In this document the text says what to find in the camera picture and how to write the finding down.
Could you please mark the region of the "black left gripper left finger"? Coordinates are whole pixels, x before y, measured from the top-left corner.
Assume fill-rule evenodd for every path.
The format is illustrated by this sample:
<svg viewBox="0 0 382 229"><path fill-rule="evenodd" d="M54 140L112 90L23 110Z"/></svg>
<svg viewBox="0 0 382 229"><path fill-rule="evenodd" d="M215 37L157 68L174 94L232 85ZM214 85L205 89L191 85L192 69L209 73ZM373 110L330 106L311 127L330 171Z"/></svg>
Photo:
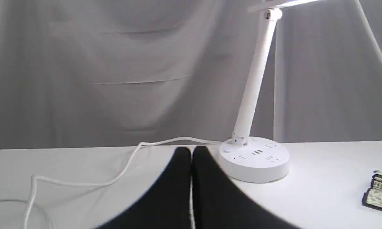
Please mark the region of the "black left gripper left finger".
<svg viewBox="0 0 382 229"><path fill-rule="evenodd" d="M190 229L191 152L175 149L152 186L100 229Z"/></svg>

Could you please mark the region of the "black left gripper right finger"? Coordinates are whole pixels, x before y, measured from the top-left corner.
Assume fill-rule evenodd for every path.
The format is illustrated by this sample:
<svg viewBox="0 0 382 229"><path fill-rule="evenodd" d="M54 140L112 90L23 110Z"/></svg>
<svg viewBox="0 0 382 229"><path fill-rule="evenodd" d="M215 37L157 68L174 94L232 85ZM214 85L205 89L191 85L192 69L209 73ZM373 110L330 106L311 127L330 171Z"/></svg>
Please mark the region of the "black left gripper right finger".
<svg viewBox="0 0 382 229"><path fill-rule="evenodd" d="M206 146L192 153L192 199L197 229L294 229L249 198Z"/></svg>

